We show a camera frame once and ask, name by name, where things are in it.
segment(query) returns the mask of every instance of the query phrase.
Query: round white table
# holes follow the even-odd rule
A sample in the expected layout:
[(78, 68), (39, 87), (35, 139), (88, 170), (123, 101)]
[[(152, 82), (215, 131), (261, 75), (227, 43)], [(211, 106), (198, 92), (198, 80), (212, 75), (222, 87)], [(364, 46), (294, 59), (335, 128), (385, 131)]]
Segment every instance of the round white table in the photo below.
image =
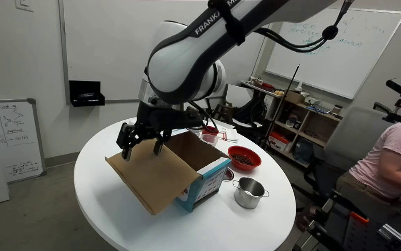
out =
[(78, 203), (92, 227), (117, 249), (276, 249), (296, 220), (296, 196), (282, 167), (252, 140), (240, 135), (238, 143), (219, 139), (227, 153), (232, 145), (254, 149), (262, 164), (250, 175), (271, 192), (257, 209), (234, 200), (236, 186), (223, 181), (219, 193), (187, 211), (176, 202), (152, 216), (105, 160), (120, 152), (116, 143), (122, 122), (94, 135), (78, 154), (74, 184)]

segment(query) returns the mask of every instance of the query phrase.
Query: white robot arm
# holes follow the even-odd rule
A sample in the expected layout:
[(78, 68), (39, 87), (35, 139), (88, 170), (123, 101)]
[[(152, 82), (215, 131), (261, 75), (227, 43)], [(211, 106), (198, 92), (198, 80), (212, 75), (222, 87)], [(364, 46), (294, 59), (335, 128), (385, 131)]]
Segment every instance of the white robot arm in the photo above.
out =
[[(269, 22), (305, 20), (335, 1), (209, 0), (209, 8), (193, 23), (174, 23), (163, 32), (165, 39), (155, 46), (148, 59), (135, 125), (124, 124), (119, 133), (123, 156), (128, 159), (134, 145), (149, 138), (158, 138), (155, 153), (159, 153), (173, 128), (202, 125), (199, 115), (177, 110), (174, 104), (204, 99), (218, 89), (225, 73), (218, 59), (241, 44), (251, 32)], [(344, 0), (336, 25), (353, 1)], [(336, 36), (336, 25), (323, 32), (328, 36), (325, 40)]]

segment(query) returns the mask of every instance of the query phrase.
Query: office chair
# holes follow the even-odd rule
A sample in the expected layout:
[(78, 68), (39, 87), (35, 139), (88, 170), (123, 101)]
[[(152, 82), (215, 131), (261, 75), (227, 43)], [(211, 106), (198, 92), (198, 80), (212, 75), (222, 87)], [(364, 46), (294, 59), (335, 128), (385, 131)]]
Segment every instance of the office chair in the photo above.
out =
[(354, 106), (344, 115), (325, 147), (315, 146), (315, 160), (304, 172), (314, 188), (314, 200), (322, 205), (339, 177), (351, 168), (376, 143), (382, 132), (392, 125), (385, 114)]

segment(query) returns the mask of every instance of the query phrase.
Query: whiteboard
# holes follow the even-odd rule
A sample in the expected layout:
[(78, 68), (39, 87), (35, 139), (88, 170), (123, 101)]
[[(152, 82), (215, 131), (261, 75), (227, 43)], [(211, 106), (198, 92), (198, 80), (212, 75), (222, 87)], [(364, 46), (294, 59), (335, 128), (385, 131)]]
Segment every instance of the whiteboard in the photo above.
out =
[[(138, 99), (159, 23), (191, 23), (208, 1), (60, 0), (64, 65), (73, 80), (101, 80), (106, 100)], [(223, 58), (226, 82), (248, 79), (264, 37), (251, 34)]]
[[(339, 9), (326, 8), (305, 22), (284, 22), (280, 34), (298, 44), (316, 40), (337, 15)], [(276, 44), (266, 71), (291, 78), (300, 65), (298, 80), (354, 99), (400, 23), (401, 11), (350, 9), (339, 23), (335, 40), (308, 54)]]
[(6, 179), (44, 172), (35, 100), (0, 100), (0, 167)]

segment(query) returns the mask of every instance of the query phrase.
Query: person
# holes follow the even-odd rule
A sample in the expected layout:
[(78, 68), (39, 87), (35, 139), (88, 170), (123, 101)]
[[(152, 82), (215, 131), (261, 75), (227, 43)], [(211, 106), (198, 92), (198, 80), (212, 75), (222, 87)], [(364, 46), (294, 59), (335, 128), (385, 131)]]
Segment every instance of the person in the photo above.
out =
[(385, 129), (368, 154), (337, 179), (401, 210), (401, 122)]

